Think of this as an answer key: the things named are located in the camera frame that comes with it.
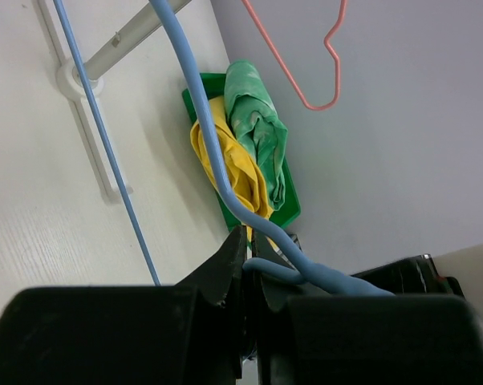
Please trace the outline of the yellow trousers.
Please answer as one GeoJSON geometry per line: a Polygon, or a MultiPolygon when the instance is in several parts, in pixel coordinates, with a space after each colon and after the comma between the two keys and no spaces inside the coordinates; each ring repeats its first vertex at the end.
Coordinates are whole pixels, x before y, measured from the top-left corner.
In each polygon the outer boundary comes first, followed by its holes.
{"type": "Polygon", "coordinates": [[[225,117],[224,97],[209,100],[225,169],[237,199],[252,213],[269,219],[274,210],[260,168],[235,138],[225,117]]]}

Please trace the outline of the pink hanger of yellow trousers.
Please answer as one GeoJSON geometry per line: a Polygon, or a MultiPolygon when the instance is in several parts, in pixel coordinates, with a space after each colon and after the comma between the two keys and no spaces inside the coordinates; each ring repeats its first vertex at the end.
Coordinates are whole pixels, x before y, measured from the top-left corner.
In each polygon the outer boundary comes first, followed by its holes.
{"type": "Polygon", "coordinates": [[[348,1],[244,1],[270,55],[301,104],[310,111],[334,107],[341,94],[335,36],[348,1]]]}

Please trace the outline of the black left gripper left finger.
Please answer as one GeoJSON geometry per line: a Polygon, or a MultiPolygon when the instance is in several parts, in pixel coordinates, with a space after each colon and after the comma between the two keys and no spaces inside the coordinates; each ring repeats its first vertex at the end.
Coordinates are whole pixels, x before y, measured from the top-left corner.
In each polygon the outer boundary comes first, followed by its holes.
{"type": "Polygon", "coordinates": [[[172,286],[22,290],[0,316],[0,384],[234,384],[246,230],[172,286]]]}

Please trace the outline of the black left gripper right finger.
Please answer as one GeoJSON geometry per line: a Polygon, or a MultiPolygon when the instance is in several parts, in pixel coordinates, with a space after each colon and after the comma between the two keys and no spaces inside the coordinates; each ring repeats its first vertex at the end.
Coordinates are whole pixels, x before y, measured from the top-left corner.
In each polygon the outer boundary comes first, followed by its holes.
{"type": "Polygon", "coordinates": [[[483,298],[330,296],[252,279],[261,384],[483,384],[483,298]]]}

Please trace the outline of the green tie-dye trousers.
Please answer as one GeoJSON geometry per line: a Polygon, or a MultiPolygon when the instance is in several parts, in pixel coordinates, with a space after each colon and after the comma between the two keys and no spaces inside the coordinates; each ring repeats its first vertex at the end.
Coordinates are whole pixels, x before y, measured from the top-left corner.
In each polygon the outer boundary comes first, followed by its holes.
{"type": "Polygon", "coordinates": [[[224,87],[225,112],[238,143],[262,172],[270,207],[285,203],[283,164],[288,128],[279,119],[257,68],[238,60],[227,69],[224,87]]]}

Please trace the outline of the blue hanger of green trousers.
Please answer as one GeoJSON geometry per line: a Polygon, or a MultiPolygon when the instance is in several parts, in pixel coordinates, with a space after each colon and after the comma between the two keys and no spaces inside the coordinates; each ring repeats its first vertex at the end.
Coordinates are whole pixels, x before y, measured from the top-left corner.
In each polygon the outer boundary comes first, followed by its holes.
{"type": "MultiPolygon", "coordinates": [[[[209,107],[209,101],[206,97],[205,89],[197,68],[197,63],[189,46],[189,41],[185,37],[185,33],[182,30],[177,17],[166,1],[151,1],[150,4],[157,16],[162,21],[163,28],[165,29],[172,44],[173,50],[177,55],[178,61],[181,65],[181,70],[189,86],[189,91],[195,111],[197,113],[197,118],[202,128],[207,154],[212,166],[214,180],[217,184],[218,193],[221,196],[221,199],[238,220],[254,230],[263,233],[265,236],[274,241],[294,266],[291,269],[275,262],[267,261],[260,257],[252,257],[248,261],[244,262],[242,268],[247,272],[258,271],[260,273],[267,274],[290,285],[301,285],[308,282],[328,292],[329,294],[344,294],[351,296],[391,296],[391,292],[382,290],[369,282],[359,278],[354,278],[352,276],[347,276],[338,270],[331,269],[325,265],[313,262],[303,254],[303,252],[287,236],[283,229],[278,227],[276,224],[256,215],[255,213],[250,212],[236,198],[227,176],[225,162],[221,153],[221,147],[217,139],[212,112],[209,107]]],[[[90,81],[87,77],[87,72],[85,70],[78,45],[75,41],[75,36],[71,29],[71,24],[68,20],[66,10],[61,1],[55,1],[54,5],[63,28],[63,33],[65,34],[67,44],[70,48],[71,56],[83,85],[84,93],[90,106],[100,139],[103,143],[108,162],[112,168],[116,183],[119,187],[124,207],[127,210],[130,222],[140,245],[142,254],[144,255],[144,260],[149,269],[152,280],[154,284],[158,286],[160,281],[157,276],[156,268],[152,262],[148,247],[140,229],[139,222],[136,218],[132,202],[128,196],[124,179],[121,175],[116,157],[112,150],[111,142],[108,138],[108,134],[99,111],[98,103],[93,94],[90,81]]]]}

